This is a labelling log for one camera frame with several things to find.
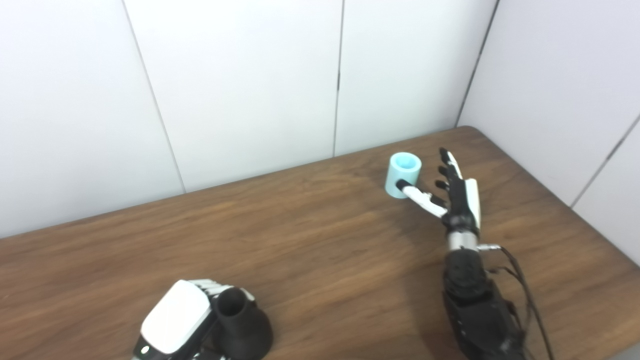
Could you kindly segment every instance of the cable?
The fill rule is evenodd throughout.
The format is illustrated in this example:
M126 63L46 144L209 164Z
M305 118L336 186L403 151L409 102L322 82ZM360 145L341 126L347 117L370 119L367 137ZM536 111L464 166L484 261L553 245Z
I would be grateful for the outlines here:
M531 311L533 312L533 315L536 317L536 321L538 322L538 327L540 328L540 332L542 333L542 339L545 342L549 360L555 360L556 358L554 357L554 353L551 350L551 342L549 342L547 330L545 329L544 324L542 324L542 316L540 316L538 307L536 306L536 303L533 301L533 295L531 295L531 290L529 289L529 285L527 285L527 281L524 278L524 273L520 268L520 264L518 264L518 260L516 260L516 258L514 258L513 255L511 255L511 253L507 249L505 249L504 247L501 247L500 249L507 256L507 258L509 258L509 262L511 263L511 266L513 266L513 268L515 269L515 272L516 272L515 275L517 275L516 278L520 281L520 284L522 284L522 288L524 289L525 296L527 297L527 302L529 303L528 308L531 309Z

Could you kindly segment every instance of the wood grain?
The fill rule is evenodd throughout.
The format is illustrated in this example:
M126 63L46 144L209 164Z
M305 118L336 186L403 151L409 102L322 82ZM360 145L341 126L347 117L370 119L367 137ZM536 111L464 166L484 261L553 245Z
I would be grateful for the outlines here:
M211 278L256 295L275 330L269 360L463 359L440 299L444 229L383 189L389 156L409 151L439 191L439 146L478 180L483 241L520 260L558 360L640 341L640 269L461 127L3 239L0 358L130 359L164 292ZM517 283L497 278L522 306Z

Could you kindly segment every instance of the light blue cylinder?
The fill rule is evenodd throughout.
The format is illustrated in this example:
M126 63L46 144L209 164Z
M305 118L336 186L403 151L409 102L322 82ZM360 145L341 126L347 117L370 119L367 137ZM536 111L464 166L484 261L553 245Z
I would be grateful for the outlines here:
M385 190L387 194L397 198L406 199L407 196L396 187L398 180L403 179L411 185L418 181L422 162L420 158L409 152L397 152L389 159L389 170Z

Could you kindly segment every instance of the black cone-shaped object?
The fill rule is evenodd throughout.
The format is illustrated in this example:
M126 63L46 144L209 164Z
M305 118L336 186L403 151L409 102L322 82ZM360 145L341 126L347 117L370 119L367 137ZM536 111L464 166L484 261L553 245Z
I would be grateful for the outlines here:
M243 290L230 288L217 298L218 331L214 346L233 360L260 360L271 349L273 332L267 315Z

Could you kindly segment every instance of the white casing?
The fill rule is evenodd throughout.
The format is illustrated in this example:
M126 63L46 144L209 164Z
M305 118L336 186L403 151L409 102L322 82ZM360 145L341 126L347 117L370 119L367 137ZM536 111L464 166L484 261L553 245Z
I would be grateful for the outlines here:
M475 179L466 179L467 205L476 218L476 226L480 230L480 195L478 194L478 182Z
M189 281L178 280L147 315L140 334L156 350L172 354L210 312L207 294Z
M432 215L442 218L443 215L447 213L447 209L441 206L438 206L431 202L431 193L423 193L420 189L415 186L405 186L402 189L402 192L411 200L413 200L416 204L420 205L422 209L425 209Z

